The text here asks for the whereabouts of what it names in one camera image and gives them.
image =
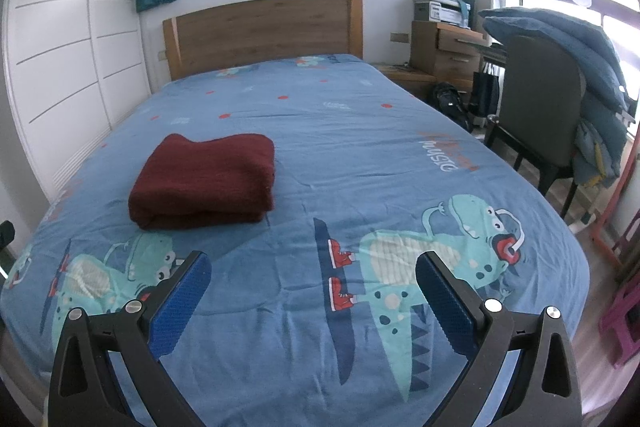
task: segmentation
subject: white wardrobe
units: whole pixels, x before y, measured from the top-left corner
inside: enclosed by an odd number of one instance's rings
[[[150,95],[134,0],[4,0],[4,73],[44,193]]]

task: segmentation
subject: dinosaur eye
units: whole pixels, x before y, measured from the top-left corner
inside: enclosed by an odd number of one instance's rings
[[[158,281],[163,281],[168,279],[170,275],[169,269],[166,266],[162,266],[157,272],[156,277],[158,277]]]

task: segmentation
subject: folded blanket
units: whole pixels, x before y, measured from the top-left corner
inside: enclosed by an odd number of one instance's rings
[[[616,117],[628,107],[625,79],[612,42],[602,28],[552,10],[483,10],[484,29],[507,44],[516,35],[555,41],[577,62],[587,91],[575,137],[574,180],[578,185],[609,187],[620,176],[626,127]]]
[[[262,134],[206,142],[170,134],[142,168],[129,216],[145,230],[260,221],[273,210],[273,157]]]

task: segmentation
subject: wooden headboard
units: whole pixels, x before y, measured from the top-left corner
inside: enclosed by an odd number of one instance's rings
[[[362,58],[362,0],[255,0],[162,23],[171,79],[277,58]]]

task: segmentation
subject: blue gripper pad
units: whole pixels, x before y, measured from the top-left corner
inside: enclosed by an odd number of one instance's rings
[[[473,358],[478,352],[473,318],[426,254],[418,257],[415,277],[453,350]]]
[[[210,282],[211,261],[200,252],[149,323],[148,346],[156,360],[174,350]]]

